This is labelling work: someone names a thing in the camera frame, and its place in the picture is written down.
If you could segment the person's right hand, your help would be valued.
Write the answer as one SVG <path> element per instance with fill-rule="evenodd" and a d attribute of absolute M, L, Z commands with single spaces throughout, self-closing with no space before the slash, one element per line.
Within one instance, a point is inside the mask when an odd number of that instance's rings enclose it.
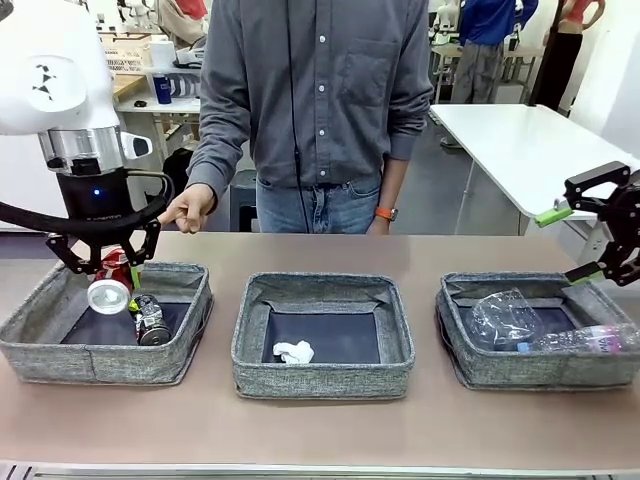
<path fill-rule="evenodd" d="M 174 223 L 185 234 L 202 230 L 208 215 L 217 207 L 217 196 L 206 184 L 194 184 L 178 195 L 158 217 L 162 226 Z"/>

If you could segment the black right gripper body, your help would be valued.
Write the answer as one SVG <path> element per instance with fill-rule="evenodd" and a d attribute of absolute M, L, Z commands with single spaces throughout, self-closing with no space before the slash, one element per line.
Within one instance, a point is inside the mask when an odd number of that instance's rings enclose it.
<path fill-rule="evenodd" d="M 622 258 L 628 258 L 639 247 L 639 173 L 617 186 L 607 199 L 599 220 L 607 227 L 610 241 Z"/>

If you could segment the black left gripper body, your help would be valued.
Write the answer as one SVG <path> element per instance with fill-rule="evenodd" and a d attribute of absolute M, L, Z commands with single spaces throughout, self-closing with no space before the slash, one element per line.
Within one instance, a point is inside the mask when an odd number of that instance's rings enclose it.
<path fill-rule="evenodd" d="M 56 175 L 70 220 L 107 224 L 99 228 L 92 226 L 73 236 L 101 250 L 128 240 L 135 229 L 148 222 L 133 208 L 129 175 L 130 171 L 124 168 L 98 175 Z"/>

